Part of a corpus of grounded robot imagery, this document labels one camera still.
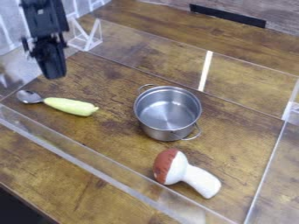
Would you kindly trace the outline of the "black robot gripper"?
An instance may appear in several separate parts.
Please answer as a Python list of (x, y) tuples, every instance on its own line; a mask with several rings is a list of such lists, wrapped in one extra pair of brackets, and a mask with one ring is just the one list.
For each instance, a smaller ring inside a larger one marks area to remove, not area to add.
[(29, 48), (22, 38), (22, 48), (35, 59), (43, 77), (58, 79), (66, 73), (62, 33), (69, 30), (61, 0), (21, 0), (19, 6), (33, 43)]

